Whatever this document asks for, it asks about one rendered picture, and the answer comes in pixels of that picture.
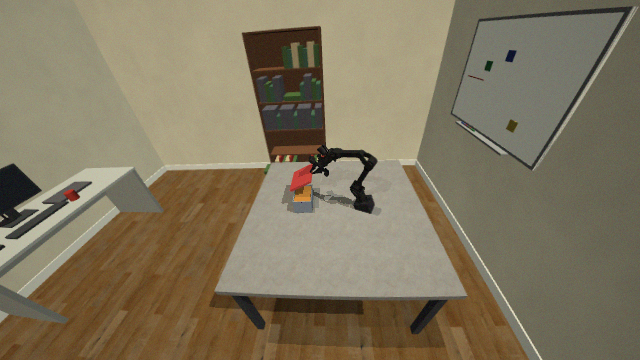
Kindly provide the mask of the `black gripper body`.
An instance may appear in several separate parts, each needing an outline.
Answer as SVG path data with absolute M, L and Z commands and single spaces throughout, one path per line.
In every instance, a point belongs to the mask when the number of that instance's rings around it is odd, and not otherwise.
M 320 161 L 316 162 L 315 158 L 313 156 L 310 156 L 309 162 L 315 167 L 318 166 L 321 172 L 325 172 L 324 175 L 326 177 L 329 176 L 329 170 L 327 168 L 324 169 L 325 166 L 328 166 L 328 163 L 324 160 L 324 157 Z

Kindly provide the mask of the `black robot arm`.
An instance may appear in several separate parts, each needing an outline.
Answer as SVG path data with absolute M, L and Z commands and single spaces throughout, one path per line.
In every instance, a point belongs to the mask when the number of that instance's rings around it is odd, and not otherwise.
M 337 159 L 342 158 L 342 157 L 350 157 L 350 158 L 359 158 L 360 159 L 360 161 L 364 165 L 364 170 L 361 173 L 361 175 L 358 178 L 358 180 L 354 181 L 352 183 L 352 185 L 350 187 L 350 191 L 352 192 L 352 194 L 354 196 L 356 196 L 356 199 L 357 199 L 358 203 L 367 201 L 367 198 L 366 198 L 365 193 L 364 193 L 365 187 L 362 186 L 361 183 L 363 182 L 363 180 L 367 176 L 367 174 L 368 174 L 367 172 L 368 171 L 370 172 L 374 168 L 374 166 L 377 163 L 377 159 L 375 157 L 373 157 L 371 154 L 365 152 L 364 150 L 342 150 L 341 148 L 330 148 L 330 149 L 328 149 L 325 146 L 325 144 L 323 144 L 321 146 L 320 146 L 321 148 L 317 149 L 319 151 L 319 154 L 317 155 L 317 159 L 319 159 L 318 161 L 320 161 L 323 158 L 322 157 L 323 155 L 324 156 L 326 155 L 324 157 L 324 160 L 328 164 L 331 161 L 335 161 L 336 162 Z M 368 160 L 366 161 L 366 159 L 363 158 L 363 156 L 367 157 Z M 358 190 L 358 189 L 360 189 L 360 190 Z M 361 190 L 362 190 L 362 193 L 360 192 Z M 357 192 L 359 192 L 360 194 L 357 194 Z

